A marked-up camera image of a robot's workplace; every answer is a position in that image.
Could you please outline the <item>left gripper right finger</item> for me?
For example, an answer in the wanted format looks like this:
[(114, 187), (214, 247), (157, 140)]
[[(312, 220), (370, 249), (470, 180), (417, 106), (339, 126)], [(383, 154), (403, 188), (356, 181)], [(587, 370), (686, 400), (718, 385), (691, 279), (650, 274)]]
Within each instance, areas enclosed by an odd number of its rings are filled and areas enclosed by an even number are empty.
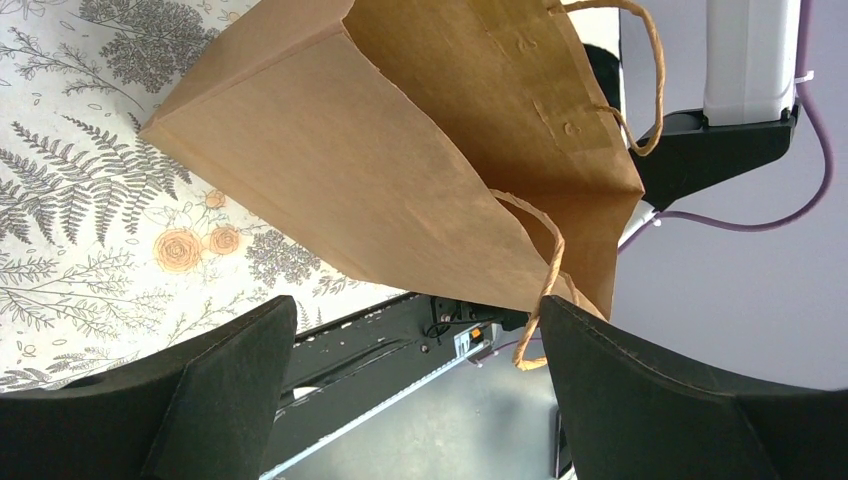
[(843, 479), (847, 394), (691, 359), (562, 298), (540, 326), (581, 479)]

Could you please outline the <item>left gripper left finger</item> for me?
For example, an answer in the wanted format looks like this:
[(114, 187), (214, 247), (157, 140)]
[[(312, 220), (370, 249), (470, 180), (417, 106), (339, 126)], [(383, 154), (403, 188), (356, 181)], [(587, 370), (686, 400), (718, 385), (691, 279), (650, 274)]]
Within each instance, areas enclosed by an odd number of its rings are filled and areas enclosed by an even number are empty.
[(256, 479), (297, 326), (276, 297), (148, 357), (1, 398), (5, 479)]

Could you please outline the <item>brown paper bag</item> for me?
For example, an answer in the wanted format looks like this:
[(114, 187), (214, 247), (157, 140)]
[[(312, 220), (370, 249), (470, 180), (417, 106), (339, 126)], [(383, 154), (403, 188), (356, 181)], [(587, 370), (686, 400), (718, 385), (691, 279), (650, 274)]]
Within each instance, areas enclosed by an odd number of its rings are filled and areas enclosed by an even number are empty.
[(588, 1), (261, 1), (144, 140), (345, 275), (539, 316), (611, 312), (639, 145)]

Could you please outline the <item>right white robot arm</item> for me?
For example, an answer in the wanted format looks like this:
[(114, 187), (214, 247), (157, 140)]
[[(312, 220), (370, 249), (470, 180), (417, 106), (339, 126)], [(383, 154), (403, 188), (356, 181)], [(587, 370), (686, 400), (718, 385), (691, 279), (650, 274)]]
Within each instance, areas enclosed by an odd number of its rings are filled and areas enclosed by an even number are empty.
[(799, 1), (709, 1), (703, 106), (664, 117), (658, 145), (634, 158), (644, 201), (675, 201), (780, 159), (799, 116)]

